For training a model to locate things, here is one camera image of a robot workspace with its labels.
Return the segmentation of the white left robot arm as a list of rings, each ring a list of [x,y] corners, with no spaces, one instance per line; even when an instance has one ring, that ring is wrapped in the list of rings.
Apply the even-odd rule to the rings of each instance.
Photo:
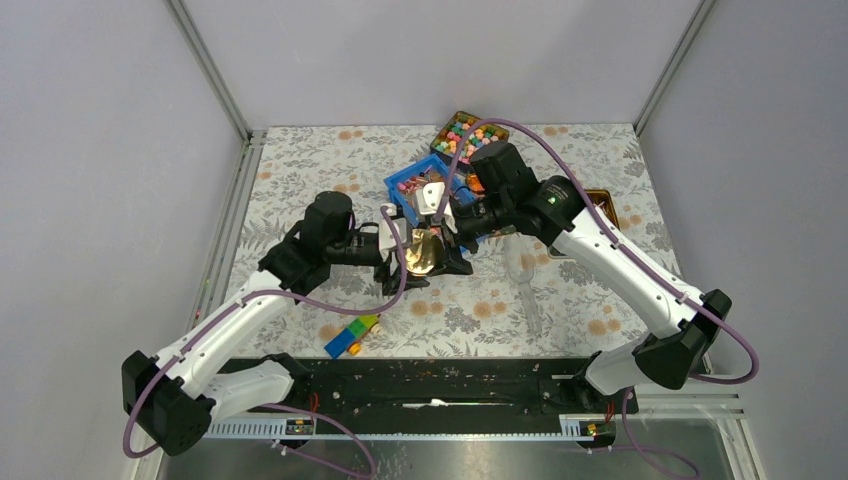
[[[334,265],[371,266],[383,272],[397,261],[398,281],[377,315],[402,297],[409,282],[405,250],[412,228],[395,205],[379,209],[375,232],[354,227],[351,199],[318,194],[292,235],[272,247],[237,292],[196,327],[153,355],[130,354],[121,365],[122,405],[128,415],[122,448],[131,459],[157,449],[170,456],[195,445],[208,428],[250,409],[280,404],[296,411],[310,385],[281,360],[223,374],[221,368],[270,320],[301,305],[359,317],[361,311],[321,303],[309,293]]]

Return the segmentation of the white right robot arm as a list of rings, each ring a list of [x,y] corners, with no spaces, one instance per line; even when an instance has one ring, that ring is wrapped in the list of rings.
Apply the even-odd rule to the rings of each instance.
[[[659,265],[569,178],[538,180],[511,143],[483,146],[470,165],[484,194],[451,207],[462,242],[513,227],[587,268],[647,326],[642,338],[590,359],[573,386],[577,405],[597,412],[614,393],[648,382],[681,389],[714,343],[731,299],[719,289],[703,292]]]

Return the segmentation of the blue plastic bin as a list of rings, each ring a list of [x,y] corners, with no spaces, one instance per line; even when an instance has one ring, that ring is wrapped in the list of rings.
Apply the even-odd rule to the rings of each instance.
[[[445,191],[449,168],[436,154],[426,156],[384,179],[389,200],[402,211],[412,229],[412,253],[425,258],[433,253],[430,240],[442,240],[438,227],[430,226]]]

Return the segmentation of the gold round jar lid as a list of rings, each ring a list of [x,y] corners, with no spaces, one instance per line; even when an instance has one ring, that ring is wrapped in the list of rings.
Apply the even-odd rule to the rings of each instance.
[[[441,237],[431,229],[412,229],[405,249],[406,268],[414,276],[427,276],[445,259]]]

